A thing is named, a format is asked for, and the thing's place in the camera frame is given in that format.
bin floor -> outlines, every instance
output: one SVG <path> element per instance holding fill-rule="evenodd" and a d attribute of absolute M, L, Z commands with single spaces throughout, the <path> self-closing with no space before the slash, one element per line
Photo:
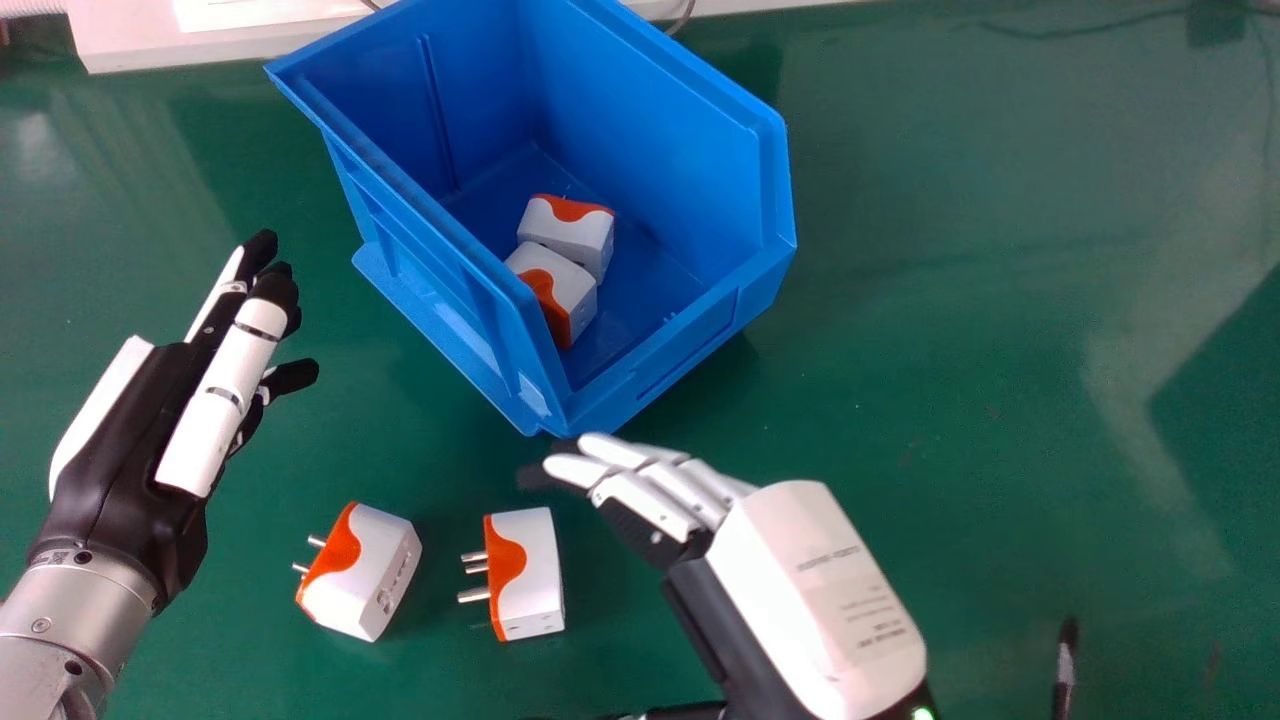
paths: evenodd
<path fill-rule="evenodd" d="M 443 200 L 476 238 L 506 260 L 516 250 L 516 228 L 529 199 L 539 192 L 612 206 L 529 143 Z M 704 292 L 703 283 L 675 261 L 639 225 L 618 217 L 613 260 L 600 284 L 595 320 L 573 347 L 561 352 L 568 384 L 579 389 L 614 359 L 653 334 Z"/>

green table surface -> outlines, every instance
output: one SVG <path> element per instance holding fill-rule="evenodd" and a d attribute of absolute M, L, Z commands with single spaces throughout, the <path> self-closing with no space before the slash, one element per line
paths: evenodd
<path fill-rule="evenodd" d="M 800 252 L 777 305 L 623 434 L 828 482 L 948 719 L 1047 717 L 1068 612 L 1080 719 L 1280 716 L 1280 18 L 1208 15 L 904 1 L 682 36 L 787 119 Z M 234 460 L 114 716 L 571 720 L 717 696 L 594 511 L 517 492 L 547 438 L 351 266 L 320 136 L 260 64 L 87 77 L 26 27 L 0 69 L 0 583 L 115 348 L 179 337 L 259 227 L 302 286 L 280 356 L 323 366 Z M 352 498 L 426 547 L 376 644 L 293 605 L 289 562 Z M 457 557 L 484 514 L 541 503 L 568 630 L 499 646 L 453 600 Z"/>

robotic hand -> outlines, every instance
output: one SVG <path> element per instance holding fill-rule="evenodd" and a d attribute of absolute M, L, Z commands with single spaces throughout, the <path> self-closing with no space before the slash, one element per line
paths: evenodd
<path fill-rule="evenodd" d="M 298 288 L 274 232 L 236 249 L 187 337 L 131 337 L 67 428 L 52 505 L 0 605 L 0 715 L 96 719 L 147 621 L 205 559 L 205 506 L 225 460 L 314 360 L 268 368 L 298 329 Z"/>
<path fill-rule="evenodd" d="M 662 589 L 724 702 L 634 720 L 933 720 L 924 639 L 827 486 L 756 488 L 585 434 L 521 473 L 590 500 Z"/>

blue storage container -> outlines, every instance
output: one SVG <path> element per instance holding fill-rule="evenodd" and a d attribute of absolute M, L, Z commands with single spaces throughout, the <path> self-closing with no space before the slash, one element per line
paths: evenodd
<path fill-rule="evenodd" d="M 324 133 L 356 266 L 525 434 L 617 429 L 795 255 L 781 117 L 614 0 L 403 0 L 268 73 Z M 503 265 L 539 192 L 617 211 L 564 352 Z"/>

power adapter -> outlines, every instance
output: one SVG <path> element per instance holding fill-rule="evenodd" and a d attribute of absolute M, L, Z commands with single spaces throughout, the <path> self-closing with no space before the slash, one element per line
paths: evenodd
<path fill-rule="evenodd" d="M 338 516 L 328 538 L 307 537 L 320 548 L 302 573 L 296 596 L 317 624 L 374 642 L 399 607 L 417 570 L 422 542 L 402 518 L 352 502 Z"/>
<path fill-rule="evenodd" d="M 550 509 L 485 515 L 484 550 L 465 553 L 462 562 L 468 575 L 484 573 L 489 582 L 460 592 L 458 602 L 488 600 L 499 642 L 564 629 L 564 587 Z"/>

